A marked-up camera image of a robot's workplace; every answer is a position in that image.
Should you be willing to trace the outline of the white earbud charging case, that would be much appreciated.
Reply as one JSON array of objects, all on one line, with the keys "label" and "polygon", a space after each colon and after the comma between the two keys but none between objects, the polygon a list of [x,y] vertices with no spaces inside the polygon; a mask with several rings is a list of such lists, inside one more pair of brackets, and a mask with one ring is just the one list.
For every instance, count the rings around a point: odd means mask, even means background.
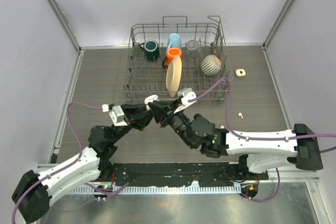
[{"label": "white earbud charging case", "polygon": [[147,111],[150,110],[149,103],[151,103],[151,102],[153,102],[153,101],[155,101],[157,99],[158,99],[158,96],[155,95],[155,94],[154,95],[150,95],[149,97],[147,97],[147,98],[144,99],[144,104],[146,106],[146,110]]}]

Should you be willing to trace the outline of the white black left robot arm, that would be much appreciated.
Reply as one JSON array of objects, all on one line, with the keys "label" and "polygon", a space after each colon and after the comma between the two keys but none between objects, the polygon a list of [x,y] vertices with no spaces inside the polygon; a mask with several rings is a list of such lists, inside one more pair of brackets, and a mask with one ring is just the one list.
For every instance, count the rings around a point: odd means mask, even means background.
[{"label": "white black left robot arm", "polygon": [[117,151],[116,142],[132,129],[144,130],[153,118],[146,104],[104,104],[101,109],[109,113],[112,125],[94,126],[87,147],[79,147],[78,154],[53,168],[40,173],[29,170],[22,175],[12,194],[12,223],[18,212],[26,223],[33,223],[76,187],[96,179],[107,181],[113,170],[110,158]]}]

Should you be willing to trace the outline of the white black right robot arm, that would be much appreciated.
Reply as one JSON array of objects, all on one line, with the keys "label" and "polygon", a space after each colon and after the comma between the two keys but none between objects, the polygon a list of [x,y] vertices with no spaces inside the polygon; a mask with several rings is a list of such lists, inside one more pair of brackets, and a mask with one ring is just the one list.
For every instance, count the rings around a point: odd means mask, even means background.
[{"label": "white black right robot arm", "polygon": [[305,124],[280,132],[234,132],[219,129],[200,114],[190,120],[177,102],[149,102],[160,127],[170,126],[190,149],[210,158],[239,155],[237,173],[250,179],[269,169],[293,165],[301,170],[322,170],[317,137]]}]

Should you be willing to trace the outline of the beige small earbud case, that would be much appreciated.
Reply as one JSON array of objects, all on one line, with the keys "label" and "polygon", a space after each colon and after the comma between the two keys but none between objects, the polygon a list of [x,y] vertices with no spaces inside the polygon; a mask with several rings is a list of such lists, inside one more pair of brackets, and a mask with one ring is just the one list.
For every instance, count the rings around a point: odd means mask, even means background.
[{"label": "beige small earbud case", "polygon": [[235,75],[237,77],[244,77],[246,75],[246,71],[244,69],[236,69]]}]

